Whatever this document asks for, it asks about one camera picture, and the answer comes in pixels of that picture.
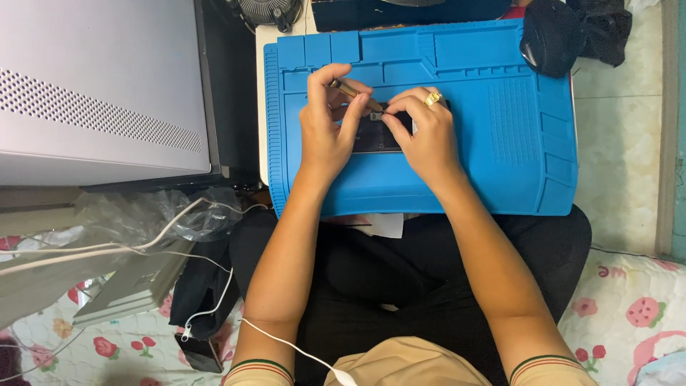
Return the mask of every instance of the white tile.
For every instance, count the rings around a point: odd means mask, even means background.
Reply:
[[[654,253],[661,106],[661,96],[576,100],[575,203],[597,245]]]
[[[646,8],[633,18],[617,68],[596,59],[579,58],[571,70],[576,98],[662,95],[662,6]]]

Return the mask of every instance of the blue silicone mat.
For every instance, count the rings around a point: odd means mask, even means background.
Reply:
[[[269,189],[277,215],[300,166],[307,76],[351,63],[379,102],[415,86],[451,102],[460,161],[494,214],[565,215],[577,181],[569,79],[534,73],[519,53],[522,20],[280,37],[264,46]],[[401,152],[353,154],[322,217],[443,212]]]

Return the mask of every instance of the shirt sleeve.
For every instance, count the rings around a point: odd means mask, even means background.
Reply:
[[[598,386],[577,361],[564,356],[536,356],[512,372],[511,386]]]
[[[222,386],[293,386],[293,377],[276,362],[250,359],[234,366],[222,379]]]

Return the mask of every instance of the beige shirt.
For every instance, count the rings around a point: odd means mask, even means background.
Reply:
[[[348,355],[333,366],[359,386],[491,386],[469,362],[452,351],[416,337],[388,339],[368,352]],[[236,365],[224,386],[292,386],[293,378],[278,363],[260,359]],[[538,356],[512,373],[512,386],[598,386],[579,363],[561,356]],[[324,386],[340,386],[329,372]]]

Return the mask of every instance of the hand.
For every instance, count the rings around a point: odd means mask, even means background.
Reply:
[[[388,102],[386,113],[381,116],[403,149],[407,162],[432,190],[441,181],[464,174],[456,150],[453,115],[442,105],[442,100],[431,106],[424,104],[430,93],[437,92],[436,87],[404,91]],[[414,120],[418,129],[414,135],[393,116],[399,111],[407,111]]]
[[[355,143],[359,119],[370,110],[366,108],[371,87],[354,81],[346,82],[360,94],[354,99],[327,85],[345,76],[352,66],[332,63],[313,72],[307,78],[307,105],[300,111],[303,136],[303,158],[299,175],[306,174],[313,181],[329,187],[350,159]],[[336,121],[343,119],[342,125]]]

